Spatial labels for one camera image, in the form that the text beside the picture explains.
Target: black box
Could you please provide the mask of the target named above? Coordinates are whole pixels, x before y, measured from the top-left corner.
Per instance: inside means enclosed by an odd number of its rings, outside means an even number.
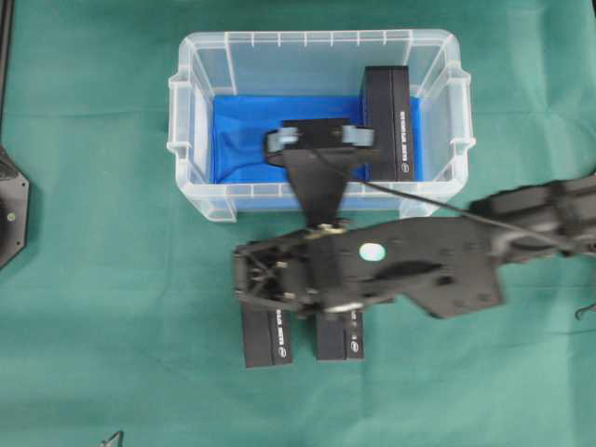
[[[338,314],[337,319],[317,314],[318,360],[363,360],[362,313]]]
[[[373,181],[414,180],[410,78],[406,66],[366,67],[362,83],[364,126],[374,129],[378,161],[369,163]]]
[[[291,363],[288,312],[247,304],[243,304],[241,309],[246,367]]]

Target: wire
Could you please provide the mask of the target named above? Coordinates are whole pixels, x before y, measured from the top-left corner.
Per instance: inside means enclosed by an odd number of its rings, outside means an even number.
[[[124,431],[120,430],[113,434],[109,440],[100,442],[100,447],[122,447],[122,440],[124,439]]]
[[[12,23],[13,0],[2,1],[0,11],[0,128],[4,117],[4,97],[7,85],[8,51],[10,48],[10,28]]]
[[[498,226],[501,228],[505,228],[509,231],[516,231],[519,233],[523,233],[528,237],[534,237],[535,239],[539,239],[542,240],[543,242],[548,242],[548,244],[557,247],[559,250],[561,251],[571,251],[572,247],[567,244],[566,242],[560,241],[559,239],[557,239],[556,237],[551,237],[551,236],[547,236],[547,235],[543,235],[542,233],[538,233],[537,231],[534,230],[530,230],[528,228],[523,228],[522,226],[518,226],[516,224],[513,223],[506,223],[506,222],[501,222],[501,221],[497,221],[495,219],[490,219],[488,217],[483,217],[480,216],[479,214],[475,214],[473,212],[470,212],[468,210],[462,210],[460,208],[457,208],[453,205],[449,205],[448,203],[444,203],[444,202],[439,202],[437,200],[433,200],[432,198],[426,198],[426,197],[422,197],[422,196],[417,196],[416,194],[410,194],[410,193],[403,193],[401,191],[395,191],[393,189],[389,189],[389,188],[385,188],[384,186],[381,186],[379,184],[375,184],[372,182],[367,182],[366,180],[361,180],[361,179],[355,179],[352,177],[352,175],[349,172],[344,171],[343,169],[339,168],[338,166],[335,166],[331,161],[329,161],[320,151],[319,149],[313,147],[312,144],[309,144],[310,146],[310,150],[313,152],[313,154],[315,154],[315,156],[317,156],[317,158],[319,159],[319,161],[321,163],[323,163],[325,166],[327,166],[327,168],[337,172],[338,174],[342,175],[343,177],[347,178],[348,180],[355,180],[358,183],[362,183],[372,189],[375,189],[377,191],[381,191],[382,193],[387,193],[390,194],[392,196],[397,196],[397,197],[402,197],[402,198],[409,198],[410,200],[416,200],[419,202],[423,202],[423,203],[427,203],[428,205],[434,205],[436,207],[440,207],[440,208],[444,208],[446,210],[450,210],[453,212],[458,212],[459,214],[461,214],[464,217],[467,217],[468,219],[472,220],[472,221],[476,221],[479,222],[481,224],[487,224],[487,225],[491,225],[491,226]]]
[[[580,307],[576,311],[576,320],[580,321],[584,314],[588,311],[596,311],[596,303],[592,303],[591,305],[587,305],[585,307]]]

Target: black mechanical part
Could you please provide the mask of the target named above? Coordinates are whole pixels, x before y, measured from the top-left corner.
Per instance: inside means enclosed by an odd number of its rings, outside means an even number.
[[[348,179],[321,165],[312,150],[319,150],[342,170],[349,172],[379,156],[379,150],[371,149],[373,133],[370,129],[351,126],[345,118],[290,120],[282,124],[280,130],[265,137],[265,159],[274,166],[286,168],[290,185],[305,213],[306,225],[317,232],[314,237],[343,231],[337,220],[337,211]],[[308,297],[307,292],[300,292]],[[349,321],[350,315],[340,316],[336,321],[317,318],[319,359],[348,358],[351,345],[346,344],[345,337],[352,332],[341,321]],[[352,346],[362,345],[361,326],[360,318],[359,339]],[[327,344],[320,342],[322,333]],[[330,346],[340,346],[338,353],[327,348]],[[357,356],[362,357],[361,350]]]
[[[370,132],[350,126],[345,118],[305,119],[283,121],[280,131],[266,135],[265,159],[286,169],[291,189],[305,213],[306,226],[337,224],[337,211],[347,185],[344,176],[321,165],[312,149],[318,149],[349,172],[378,156],[378,151],[370,148],[373,133],[369,133],[369,141],[359,140],[359,131]]]
[[[470,204],[483,217],[516,224],[570,241],[563,255],[596,254],[596,175],[524,186]],[[523,263],[560,251],[546,242],[493,228],[492,255],[500,264]]]
[[[12,0],[2,2],[0,12],[0,127],[4,111]],[[8,158],[0,145],[0,268],[26,244],[29,207],[29,181]]]
[[[358,150],[334,151],[324,147],[328,142],[313,144],[310,139],[316,135],[298,130],[301,126],[291,122],[290,129],[267,141],[265,154],[297,172],[291,185],[301,191],[309,226],[238,247],[235,283],[243,305],[298,317],[316,315],[318,359],[349,359],[355,354],[348,350],[352,341],[362,355],[361,319],[350,326],[348,316],[361,318],[367,306],[391,303],[397,294],[433,317],[454,317],[503,303],[495,272],[502,264],[557,252],[596,254],[596,176],[502,192],[472,203],[469,210],[444,205],[462,217],[412,218],[347,230],[337,224],[336,196],[333,214],[325,212],[324,195],[320,189],[304,188],[303,183],[313,179],[301,171],[333,172],[347,182],[350,168],[357,166]],[[329,132],[326,126],[313,129]],[[335,180],[335,192],[340,186],[343,191],[345,183]],[[577,317],[595,308],[579,309]]]

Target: black device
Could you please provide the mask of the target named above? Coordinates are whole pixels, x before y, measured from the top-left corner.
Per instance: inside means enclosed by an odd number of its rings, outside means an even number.
[[[364,126],[375,132],[378,160],[369,163],[373,181],[414,180],[410,78],[407,66],[370,66],[362,82]]]
[[[348,230],[336,215],[338,197],[351,169],[378,156],[372,131],[342,120],[283,126],[267,135],[265,156],[288,170],[306,227],[237,247],[235,291],[243,315],[249,306],[253,312],[315,316],[318,359],[361,359],[361,312],[369,305],[393,302],[398,293],[432,317],[455,317],[503,303],[495,273],[502,264],[557,252],[596,253],[594,175],[501,192],[473,202],[469,210],[363,182],[462,216],[411,218]],[[247,366],[282,363],[275,356],[272,325],[265,320],[249,326],[245,320],[245,345],[263,343],[258,362],[253,350],[245,349]],[[290,346],[287,337],[284,341]]]
[[[0,127],[4,111],[12,0],[0,11]],[[0,145],[0,268],[25,247],[29,208],[29,181]]]

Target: robotic arm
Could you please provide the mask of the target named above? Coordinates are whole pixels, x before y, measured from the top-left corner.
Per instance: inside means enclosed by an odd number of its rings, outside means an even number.
[[[376,156],[370,132],[306,120],[267,136],[265,156],[286,168],[306,228],[234,253],[247,366],[291,361],[288,312],[316,316],[319,359],[361,359],[369,305],[403,294],[433,317],[455,317],[503,303],[502,264],[596,253],[596,176],[498,193],[466,217],[348,230],[336,213],[345,174]]]

